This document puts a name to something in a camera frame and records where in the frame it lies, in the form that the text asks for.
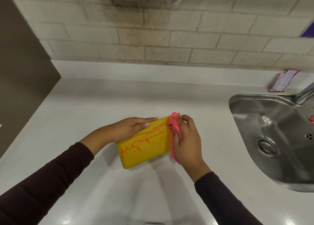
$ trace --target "brown panel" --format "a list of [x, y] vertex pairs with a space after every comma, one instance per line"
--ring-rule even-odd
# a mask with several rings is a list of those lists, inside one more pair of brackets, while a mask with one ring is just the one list
[[0, 157], [61, 78], [12, 0], [0, 0]]

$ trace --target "sink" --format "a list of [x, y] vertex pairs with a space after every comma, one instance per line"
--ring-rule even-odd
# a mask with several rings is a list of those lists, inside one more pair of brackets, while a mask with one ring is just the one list
[[314, 192], [314, 103], [285, 97], [235, 95], [229, 108], [257, 167], [290, 190]]

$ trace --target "dark long-sleeved shirt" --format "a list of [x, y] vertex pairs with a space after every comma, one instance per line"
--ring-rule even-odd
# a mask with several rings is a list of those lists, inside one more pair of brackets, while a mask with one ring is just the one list
[[[0, 224], [38, 224], [93, 159], [86, 146], [72, 145], [0, 196]], [[195, 189], [219, 225], [261, 225], [214, 172], [202, 176]]]

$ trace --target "chrome faucet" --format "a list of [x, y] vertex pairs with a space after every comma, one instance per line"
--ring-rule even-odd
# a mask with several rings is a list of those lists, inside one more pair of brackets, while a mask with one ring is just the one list
[[293, 96], [291, 101], [297, 105], [302, 106], [306, 101], [314, 96], [314, 82], [302, 90], [300, 93]]

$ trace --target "person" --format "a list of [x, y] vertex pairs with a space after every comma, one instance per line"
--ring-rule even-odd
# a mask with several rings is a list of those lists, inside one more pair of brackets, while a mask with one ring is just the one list
[[[1, 225], [34, 225], [107, 144], [125, 140], [158, 118], [127, 118], [99, 128], [0, 196]], [[202, 158], [201, 138], [187, 115], [176, 118], [175, 154], [219, 225], [261, 225]]]

